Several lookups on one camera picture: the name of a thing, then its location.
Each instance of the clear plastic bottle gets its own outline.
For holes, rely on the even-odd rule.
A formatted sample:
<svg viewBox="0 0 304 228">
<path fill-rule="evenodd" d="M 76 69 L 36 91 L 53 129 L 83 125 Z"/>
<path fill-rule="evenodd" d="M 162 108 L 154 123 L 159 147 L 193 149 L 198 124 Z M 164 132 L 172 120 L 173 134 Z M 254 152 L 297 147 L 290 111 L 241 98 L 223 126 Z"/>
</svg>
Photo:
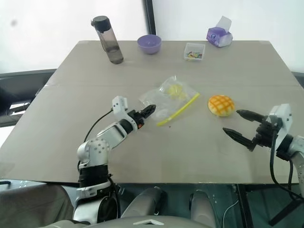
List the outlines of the clear plastic bottle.
<svg viewBox="0 0 304 228">
<path fill-rule="evenodd" d="M 95 17 L 91 21 L 91 25 L 96 29 L 109 60 L 114 64 L 122 63 L 124 57 L 117 43 L 109 18 L 106 16 Z"/>
</svg>

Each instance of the white wall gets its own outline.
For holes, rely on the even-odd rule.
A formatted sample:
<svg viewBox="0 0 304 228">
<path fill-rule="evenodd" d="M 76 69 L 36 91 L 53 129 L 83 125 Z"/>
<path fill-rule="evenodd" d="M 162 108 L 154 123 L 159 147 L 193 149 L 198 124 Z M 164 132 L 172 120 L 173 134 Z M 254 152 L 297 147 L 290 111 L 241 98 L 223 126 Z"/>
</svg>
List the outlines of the white wall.
<svg viewBox="0 0 304 228">
<path fill-rule="evenodd" d="M 303 0 L 153 0 L 163 40 L 206 40 L 225 15 L 234 40 L 269 40 L 291 71 L 304 73 Z"/>
<path fill-rule="evenodd" d="M 79 40 L 98 40 L 99 15 L 118 40 L 147 34 L 142 0 L 1 0 L 0 73 L 57 68 Z"/>
</svg>

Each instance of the gray tabletop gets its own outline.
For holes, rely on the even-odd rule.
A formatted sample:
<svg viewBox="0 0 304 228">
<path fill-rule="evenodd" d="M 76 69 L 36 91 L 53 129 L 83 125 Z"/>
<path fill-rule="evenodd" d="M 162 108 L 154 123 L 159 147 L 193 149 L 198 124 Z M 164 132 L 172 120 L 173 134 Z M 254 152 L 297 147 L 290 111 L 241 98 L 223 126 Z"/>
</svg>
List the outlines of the gray tabletop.
<svg viewBox="0 0 304 228">
<path fill-rule="evenodd" d="M 233 128 L 252 138 L 257 123 L 236 113 L 216 117 L 208 110 L 208 99 L 228 95 L 237 109 L 261 114 L 289 103 L 294 120 L 290 133 L 303 135 L 303 89 L 267 41 L 233 41 L 224 48 L 196 42 L 206 44 L 202 62 L 183 59 L 186 41 L 164 41 L 156 55 L 143 54 L 135 41 L 122 41 L 124 62 L 114 65 L 99 41 L 80 41 L 1 147 L 0 177 L 77 182 L 77 148 L 112 99 L 122 95 L 130 109 L 142 109 L 140 95 L 176 75 L 201 96 L 165 126 L 148 119 L 115 148 L 109 155 L 114 180 L 271 183 L 269 149 L 249 152 L 222 131 Z M 113 115 L 104 118 L 91 137 L 113 121 Z M 276 158 L 278 181 L 287 182 L 288 171 L 289 163 Z"/>
</svg>

